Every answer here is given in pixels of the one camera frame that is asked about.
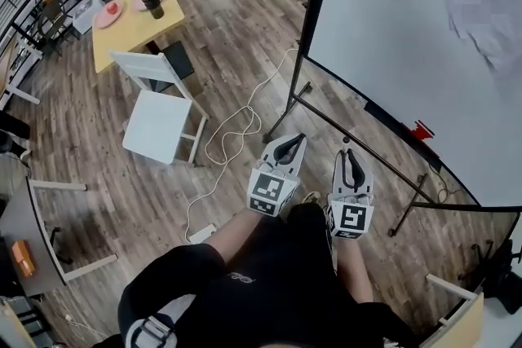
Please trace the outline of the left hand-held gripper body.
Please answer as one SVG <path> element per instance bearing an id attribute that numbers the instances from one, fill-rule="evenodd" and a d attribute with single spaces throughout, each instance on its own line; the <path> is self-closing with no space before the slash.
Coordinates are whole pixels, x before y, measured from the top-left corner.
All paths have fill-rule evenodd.
<path id="1" fill-rule="evenodd" d="M 300 165 L 279 165 L 257 160 L 247 189 L 247 207 L 277 217 L 291 201 L 300 184 Z"/>

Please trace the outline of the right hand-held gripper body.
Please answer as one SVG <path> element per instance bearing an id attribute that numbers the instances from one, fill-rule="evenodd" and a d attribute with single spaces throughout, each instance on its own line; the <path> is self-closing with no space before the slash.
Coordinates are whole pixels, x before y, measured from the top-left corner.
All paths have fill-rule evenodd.
<path id="1" fill-rule="evenodd" d="M 369 231 L 374 213 L 373 193 L 332 192 L 326 217 L 332 237 L 356 240 Z"/>

